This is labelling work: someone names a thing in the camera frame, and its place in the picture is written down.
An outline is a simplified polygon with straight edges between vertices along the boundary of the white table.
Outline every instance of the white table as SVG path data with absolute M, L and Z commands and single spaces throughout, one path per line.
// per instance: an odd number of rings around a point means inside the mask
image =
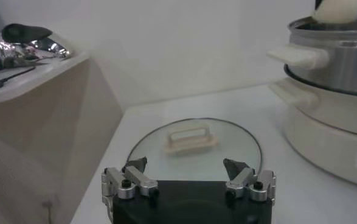
M 263 168 L 277 175 L 274 223 L 357 223 L 357 185 L 303 159 L 286 141 L 282 123 L 287 106 L 267 86 L 132 107 L 96 170 L 71 224 L 109 224 L 101 201 L 100 174 L 121 168 L 135 144 L 161 125 L 189 117 L 215 117 L 247 128 L 259 141 Z

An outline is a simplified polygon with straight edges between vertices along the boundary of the white pot handle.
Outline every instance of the white pot handle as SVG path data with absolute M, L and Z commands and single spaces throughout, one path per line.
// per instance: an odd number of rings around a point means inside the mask
M 312 109 L 319 103 L 319 97 L 293 83 L 291 78 L 272 83 L 269 88 L 288 105 Z
M 324 68 L 330 61 L 326 50 L 288 44 L 268 52 L 268 56 L 290 66 L 305 69 Z

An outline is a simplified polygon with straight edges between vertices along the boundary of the electric cooker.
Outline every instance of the electric cooker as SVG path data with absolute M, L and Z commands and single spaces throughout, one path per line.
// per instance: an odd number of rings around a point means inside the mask
M 285 134 L 317 166 L 357 184 L 357 21 L 289 25 L 290 43 L 269 52 L 288 78 L 270 88 L 290 105 Z

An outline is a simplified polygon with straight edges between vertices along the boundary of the pot lid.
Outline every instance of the pot lid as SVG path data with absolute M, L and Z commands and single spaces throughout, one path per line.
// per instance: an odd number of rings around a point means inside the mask
M 219 119 L 185 119 L 141 139 L 127 161 L 147 158 L 144 174 L 154 180 L 229 181 L 223 160 L 244 162 L 259 173 L 261 148 L 243 127 Z

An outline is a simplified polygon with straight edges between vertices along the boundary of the white wall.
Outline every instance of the white wall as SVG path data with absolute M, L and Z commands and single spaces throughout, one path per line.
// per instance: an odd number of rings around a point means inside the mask
M 0 0 L 0 24 L 46 26 L 90 50 L 122 108 L 268 82 L 266 51 L 307 0 Z

